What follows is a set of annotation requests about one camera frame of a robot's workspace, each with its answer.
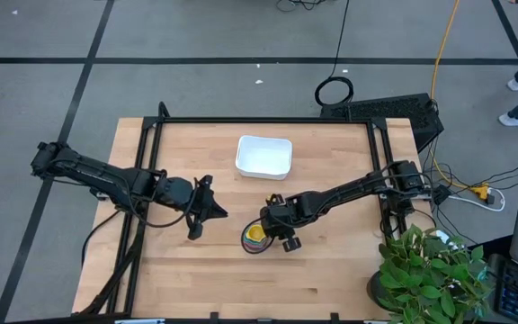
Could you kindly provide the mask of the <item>white plastic basket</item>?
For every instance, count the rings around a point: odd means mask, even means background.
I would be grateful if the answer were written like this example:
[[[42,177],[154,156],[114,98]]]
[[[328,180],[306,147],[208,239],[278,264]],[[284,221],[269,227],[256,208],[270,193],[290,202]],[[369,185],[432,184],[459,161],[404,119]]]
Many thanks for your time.
[[[288,139],[242,136],[236,169],[242,176],[284,180],[291,170],[293,145]]]

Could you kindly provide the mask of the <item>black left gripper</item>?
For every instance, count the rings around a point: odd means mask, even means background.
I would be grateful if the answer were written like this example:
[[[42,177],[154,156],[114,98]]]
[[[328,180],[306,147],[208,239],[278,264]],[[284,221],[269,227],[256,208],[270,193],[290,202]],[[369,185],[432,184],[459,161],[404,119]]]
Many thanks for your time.
[[[156,186],[154,202],[182,214],[176,220],[156,225],[156,228],[168,228],[186,219],[187,238],[195,240],[202,235],[204,221],[227,218],[228,212],[213,198],[212,181],[212,175],[195,178],[194,184],[181,177],[162,178]]]

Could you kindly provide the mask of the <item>yellow plastic measuring cup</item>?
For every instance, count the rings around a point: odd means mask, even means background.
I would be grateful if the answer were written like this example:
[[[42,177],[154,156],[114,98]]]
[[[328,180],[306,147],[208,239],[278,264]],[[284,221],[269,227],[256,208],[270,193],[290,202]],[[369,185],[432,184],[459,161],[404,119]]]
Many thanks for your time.
[[[248,240],[252,240],[254,242],[261,242],[267,238],[266,234],[263,231],[263,227],[260,224],[253,224],[247,230],[245,234]]]

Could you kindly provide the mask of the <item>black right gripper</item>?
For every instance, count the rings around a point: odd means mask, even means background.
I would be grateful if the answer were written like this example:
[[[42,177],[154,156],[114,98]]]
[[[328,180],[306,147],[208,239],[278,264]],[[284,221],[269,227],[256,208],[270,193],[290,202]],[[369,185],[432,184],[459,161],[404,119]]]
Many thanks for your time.
[[[272,239],[279,239],[285,252],[299,249],[301,243],[295,236],[295,229],[314,222],[320,207],[320,192],[303,192],[287,198],[274,193],[266,199],[262,214],[264,233]]]

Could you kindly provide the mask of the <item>black aluminium table frame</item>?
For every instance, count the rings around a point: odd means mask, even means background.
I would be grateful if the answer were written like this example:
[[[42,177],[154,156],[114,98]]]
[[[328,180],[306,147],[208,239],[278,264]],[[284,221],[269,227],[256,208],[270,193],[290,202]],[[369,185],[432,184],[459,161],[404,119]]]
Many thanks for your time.
[[[290,140],[289,175],[281,181],[240,175],[237,144],[244,135]],[[176,214],[152,206],[138,277],[121,281],[118,310],[135,317],[202,319],[384,320],[368,296],[378,270],[380,203],[370,196],[334,208],[298,232],[301,248],[274,244],[259,255],[240,245],[243,227],[270,194],[325,190],[381,166],[379,143],[364,125],[300,117],[180,118],[166,121],[154,159],[170,176],[212,175],[216,200],[228,211],[209,220],[202,236],[187,238]]]

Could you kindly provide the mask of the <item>green potted plant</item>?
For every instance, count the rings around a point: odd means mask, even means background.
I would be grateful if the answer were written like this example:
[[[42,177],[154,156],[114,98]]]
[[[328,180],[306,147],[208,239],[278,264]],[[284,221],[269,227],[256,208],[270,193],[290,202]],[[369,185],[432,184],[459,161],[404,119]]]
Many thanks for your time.
[[[494,283],[484,248],[412,226],[379,244],[383,261],[367,285],[389,324],[463,324],[485,317]]]

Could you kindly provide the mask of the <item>black computer tower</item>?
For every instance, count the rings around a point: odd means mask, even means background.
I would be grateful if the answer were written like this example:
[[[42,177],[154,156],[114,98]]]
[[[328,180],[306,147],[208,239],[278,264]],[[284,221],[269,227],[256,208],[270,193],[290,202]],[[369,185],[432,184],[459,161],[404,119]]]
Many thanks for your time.
[[[329,105],[321,108],[320,116],[344,120],[349,118],[353,120],[408,119],[418,152],[426,148],[444,131],[436,102],[427,93]]]

